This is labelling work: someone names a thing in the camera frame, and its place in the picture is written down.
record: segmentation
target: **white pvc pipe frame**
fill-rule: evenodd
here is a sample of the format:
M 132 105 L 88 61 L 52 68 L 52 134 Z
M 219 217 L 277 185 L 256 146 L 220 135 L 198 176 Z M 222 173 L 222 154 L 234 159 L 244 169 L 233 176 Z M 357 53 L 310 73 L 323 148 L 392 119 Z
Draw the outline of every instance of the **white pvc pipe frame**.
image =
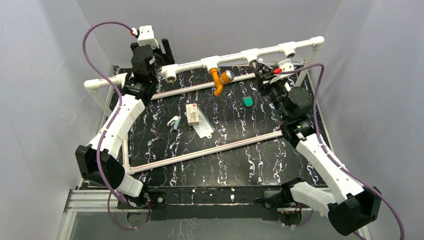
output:
M 221 64 L 221 63 L 233 62 L 233 61 L 238 61 L 238 60 L 255 59 L 255 58 L 262 56 L 262 55 L 269 55 L 269 54 L 276 54 L 276 53 L 283 53 L 283 54 L 292 53 L 292 52 L 294 52 L 295 49 L 305 48 L 305 47 L 312 47 L 312 52 L 309 54 L 309 56 L 306 60 L 306 62 L 308 64 L 312 64 L 315 60 L 315 57 L 316 57 L 318 50 L 319 50 L 320 46 L 322 45 L 322 43 L 324 43 L 324 38 L 322 36 L 317 36 L 317 37 L 313 37 L 309 40 L 304 40 L 304 41 L 286 42 L 286 43 L 278 44 L 277 46 L 271 46 L 271 47 L 266 47 L 266 48 L 261 48 L 261 49 L 255 48 L 255 49 L 245 50 L 245 51 L 242 51 L 240 53 L 229 54 L 229 55 L 224 55 L 224 56 L 208 57 L 208 58 L 204 58 L 200 61 L 194 61 L 194 62 L 189 62 L 189 63 L 184 63 L 184 64 L 175 64 L 173 66 L 173 69 L 175 70 L 176 73 L 180 73 L 180 72 L 183 72 L 183 71 L 193 70 L 193 69 L 198 69 L 198 68 L 208 68 L 208 66 L 210 66 L 210 64 L 211 64 L 211 61 L 214 61 L 214 62 L 212 62 L 212 64 L 218 65 L 218 64 Z M 299 74 L 299 77 L 298 77 L 298 79 L 295 83 L 295 86 L 300 86 L 302 84 L 306 74 L 307 74 L 307 70 L 304 70 Z M 109 79 L 114 84 L 123 85 L 124 82 L 125 82 L 125 76 L 126 76 L 126 73 L 122 73 L 122 74 L 118 74 L 114 77 L 110 77 Z M 234 80 L 232 81 L 232 83 L 251 79 L 251 78 L 254 78 L 254 77 L 255 77 L 255 74 L 253 74 L 253 73 L 241 75 L 241 76 L 236 76 L 234 78 Z M 93 80 L 87 80 L 87 81 L 84 82 L 84 87 L 87 90 L 87 92 L 92 95 L 94 100 L 98 103 L 100 108 L 103 110 L 104 114 L 109 117 L 112 114 L 112 111 L 110 110 L 110 108 L 109 108 L 108 104 L 105 102 L 105 100 L 98 94 L 98 90 L 102 87 L 105 87 L 105 86 L 109 86 L 108 81 L 106 81 L 105 79 L 93 79 Z M 151 100 L 166 98 L 166 97 L 184 94 L 184 93 L 188 93 L 188 92 L 193 92 L 193 91 L 197 91 L 197 90 L 201 90 L 201 89 L 212 88 L 214 86 L 215 86 L 214 82 L 203 83 L 203 84 L 199 84 L 199 85 L 195 85 L 195 86 L 188 86 L 188 87 L 184 87 L 184 88 L 180 88 L 180 89 L 176 89 L 176 90 L 172 90 L 172 91 L 157 93 L 157 94 L 153 95 Z M 283 134 L 280 131 L 271 132 L 271 133 L 268 133 L 268 134 L 259 135 L 259 136 L 251 137 L 251 138 L 248 138 L 248 139 L 244 139 L 244 140 L 240 140 L 240 141 L 236 141 L 236 142 L 227 143 L 227 144 L 224 144 L 224 145 L 212 147 L 212 148 L 209 148 L 209 149 L 200 150 L 200 151 L 196 151 L 196 152 L 192 152 L 192 153 L 188 153 L 188 154 L 183 154 L 183 155 L 180 155 L 180 156 L 175 156 L 175 157 L 160 160 L 160 161 L 147 163 L 147 164 L 140 165 L 140 166 L 132 166 L 131 167 L 130 159 L 129 159 L 128 135 L 127 135 L 122 142 L 122 159 L 123 159 L 122 165 L 125 168 L 125 172 L 127 174 L 133 175 L 135 173 L 150 170 L 150 169 L 153 169 L 153 168 L 158 168 L 158 167 L 161 167 L 161 166 L 166 166 L 166 165 L 191 160 L 191 159 L 194 159 L 194 158 L 199 158 L 199 157 L 210 155 L 210 154 L 219 153 L 219 152 L 222 152 L 222 151 L 235 149 L 235 148 L 246 146 L 246 145 L 249 145 L 249 144 L 255 144 L 255 143 L 258 143 L 258 142 L 261 142 L 261 141 L 266 141 L 266 140 L 278 138 L 278 137 L 281 137 L 281 136 L 283 136 Z

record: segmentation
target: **gray wall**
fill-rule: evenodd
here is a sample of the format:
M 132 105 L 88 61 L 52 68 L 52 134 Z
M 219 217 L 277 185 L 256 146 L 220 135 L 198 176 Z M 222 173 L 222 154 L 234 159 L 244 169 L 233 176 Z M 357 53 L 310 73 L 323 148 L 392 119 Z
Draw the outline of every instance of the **gray wall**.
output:
M 337 156 L 394 204 L 410 240 L 424 235 L 423 11 L 423 1 L 344 0 L 318 57 L 326 66 L 319 102 Z M 385 205 L 370 231 L 399 239 Z
M 0 6 L 0 238 L 52 240 L 79 179 L 75 149 L 100 113 L 83 87 L 98 78 L 81 49 L 90 26 L 74 0 Z M 95 36 L 88 51 L 110 75 Z
M 77 0 L 90 24 L 114 19 L 138 28 L 152 25 L 168 38 L 177 63 L 238 53 L 324 34 L 341 0 Z M 96 35 L 113 65 L 131 67 L 131 50 L 117 32 Z M 303 60 L 308 51 L 299 51 Z M 280 60 L 270 57 L 267 60 Z

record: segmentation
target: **small box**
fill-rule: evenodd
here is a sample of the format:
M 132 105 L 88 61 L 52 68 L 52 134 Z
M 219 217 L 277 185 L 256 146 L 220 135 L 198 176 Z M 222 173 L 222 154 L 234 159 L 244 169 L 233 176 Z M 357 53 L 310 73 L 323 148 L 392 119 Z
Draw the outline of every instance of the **small box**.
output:
M 185 105 L 185 109 L 187 110 L 187 120 L 189 126 L 199 125 L 199 113 L 198 113 L 198 105 L 196 103 L 190 103 Z

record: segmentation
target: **black marble table surface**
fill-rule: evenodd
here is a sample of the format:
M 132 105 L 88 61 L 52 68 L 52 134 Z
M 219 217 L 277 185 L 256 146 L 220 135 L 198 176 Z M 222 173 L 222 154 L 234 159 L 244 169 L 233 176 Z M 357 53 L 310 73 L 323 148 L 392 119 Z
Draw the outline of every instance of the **black marble table surface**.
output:
M 220 67 L 235 76 L 252 72 L 248 66 Z M 296 76 L 290 77 L 293 85 Z M 184 71 L 177 81 L 161 80 L 157 93 L 212 82 L 205 69 Z M 223 144 L 252 138 L 279 130 L 278 117 L 268 97 L 261 96 L 254 78 L 224 86 L 220 97 L 213 89 L 203 89 L 153 100 L 129 131 L 129 158 L 136 167 Z M 311 95 L 309 80 L 306 87 Z M 253 98 L 252 107 L 244 107 L 243 97 Z M 114 94 L 111 108 L 117 103 Z M 188 126 L 186 104 L 196 103 L 215 129 L 212 138 L 200 138 Z M 178 130 L 167 126 L 173 116 L 180 116 Z M 136 173 L 136 179 L 149 186 L 262 186 L 280 185 L 294 177 L 310 184 L 324 184 L 312 165 L 283 137 L 227 150 L 192 160 Z

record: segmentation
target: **green sponge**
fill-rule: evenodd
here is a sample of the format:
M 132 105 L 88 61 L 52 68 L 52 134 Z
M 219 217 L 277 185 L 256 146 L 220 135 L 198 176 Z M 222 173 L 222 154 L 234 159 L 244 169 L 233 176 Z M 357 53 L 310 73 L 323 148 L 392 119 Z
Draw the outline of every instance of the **green sponge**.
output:
M 243 104 L 245 107 L 251 107 L 253 106 L 253 99 L 251 96 L 245 96 L 243 97 Z

